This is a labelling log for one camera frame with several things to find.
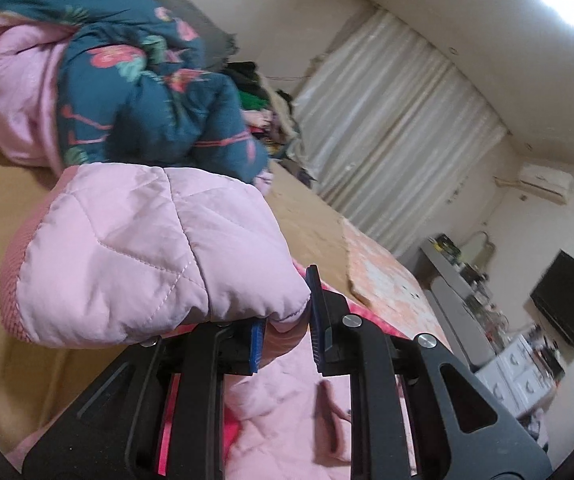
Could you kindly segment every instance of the pink ribbed knit trim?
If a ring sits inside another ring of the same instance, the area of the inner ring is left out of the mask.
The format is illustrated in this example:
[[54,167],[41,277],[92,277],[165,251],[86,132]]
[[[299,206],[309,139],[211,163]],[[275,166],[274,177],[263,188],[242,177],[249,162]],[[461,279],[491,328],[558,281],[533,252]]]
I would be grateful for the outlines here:
[[71,166],[63,172],[54,188],[33,209],[29,217],[16,231],[4,253],[3,263],[0,266],[0,317],[7,332],[21,341],[30,342],[31,339],[22,326],[16,300],[16,285],[20,267],[24,262],[27,246],[33,240],[33,236],[42,219],[48,213],[51,203],[62,193],[77,172],[78,166]]

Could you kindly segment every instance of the wall-mounted television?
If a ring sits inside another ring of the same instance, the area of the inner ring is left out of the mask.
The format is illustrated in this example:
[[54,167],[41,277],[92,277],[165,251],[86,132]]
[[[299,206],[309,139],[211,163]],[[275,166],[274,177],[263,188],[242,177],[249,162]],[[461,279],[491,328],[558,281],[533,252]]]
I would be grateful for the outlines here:
[[564,340],[574,347],[574,258],[560,251],[532,291],[531,299]]

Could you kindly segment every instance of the teal floral blanket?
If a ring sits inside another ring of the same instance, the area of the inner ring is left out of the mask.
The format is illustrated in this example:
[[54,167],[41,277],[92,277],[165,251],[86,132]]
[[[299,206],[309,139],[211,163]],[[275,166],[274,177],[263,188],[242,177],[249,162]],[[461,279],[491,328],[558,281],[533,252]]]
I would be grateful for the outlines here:
[[196,32],[154,0],[0,0],[0,14],[72,27],[55,104],[64,166],[195,166],[247,183],[266,167],[231,79],[202,69]]

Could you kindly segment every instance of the white curtain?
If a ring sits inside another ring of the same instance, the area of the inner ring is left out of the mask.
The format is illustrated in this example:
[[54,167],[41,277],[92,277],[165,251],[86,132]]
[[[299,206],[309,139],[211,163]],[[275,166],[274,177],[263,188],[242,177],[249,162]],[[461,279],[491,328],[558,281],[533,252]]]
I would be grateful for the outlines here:
[[395,256],[506,133],[433,45],[379,10],[310,79],[291,155],[318,194]]

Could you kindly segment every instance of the white drawer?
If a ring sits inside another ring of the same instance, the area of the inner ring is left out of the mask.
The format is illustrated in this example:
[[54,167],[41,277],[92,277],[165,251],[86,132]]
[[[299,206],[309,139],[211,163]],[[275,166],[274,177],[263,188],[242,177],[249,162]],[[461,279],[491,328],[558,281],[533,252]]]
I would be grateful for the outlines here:
[[531,367],[514,381],[514,390],[520,396],[527,410],[538,404],[551,390],[551,383],[537,366]]
[[533,359],[522,338],[510,344],[499,356],[500,366],[509,380],[513,380],[533,366]]
[[524,411],[522,402],[518,402],[512,394],[512,390],[502,375],[502,371],[495,362],[480,370],[476,377],[513,416],[518,416],[519,413]]

